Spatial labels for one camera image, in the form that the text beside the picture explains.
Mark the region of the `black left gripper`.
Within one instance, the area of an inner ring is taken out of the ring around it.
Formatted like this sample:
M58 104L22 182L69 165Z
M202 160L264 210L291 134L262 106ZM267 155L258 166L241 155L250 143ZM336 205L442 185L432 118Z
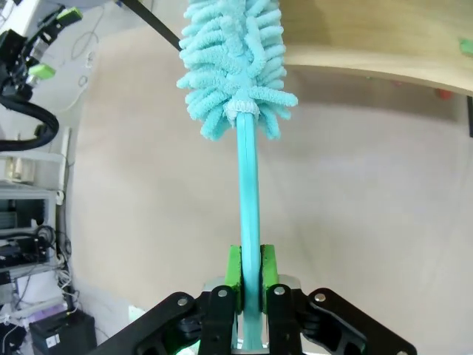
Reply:
M58 8L38 23L35 39L53 43L66 27L83 18L78 8ZM14 30L1 34L1 95L14 99L31 99L32 87L55 76L55 69L47 64L26 65L22 56L26 38Z

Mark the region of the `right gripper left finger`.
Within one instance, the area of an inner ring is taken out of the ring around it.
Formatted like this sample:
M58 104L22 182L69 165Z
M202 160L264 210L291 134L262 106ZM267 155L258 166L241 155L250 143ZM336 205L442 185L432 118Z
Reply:
M242 310L241 248L230 247L222 285L194 298L175 292L96 348L97 354L178 354L194 344L199 354L230 354Z

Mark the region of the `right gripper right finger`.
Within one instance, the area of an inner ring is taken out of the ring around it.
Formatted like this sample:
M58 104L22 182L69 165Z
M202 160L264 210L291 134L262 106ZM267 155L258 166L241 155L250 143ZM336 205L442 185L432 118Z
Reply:
M301 338L329 354L416 354L403 339L329 288L305 294L282 282L275 247L261 246L263 310L271 354L303 354Z

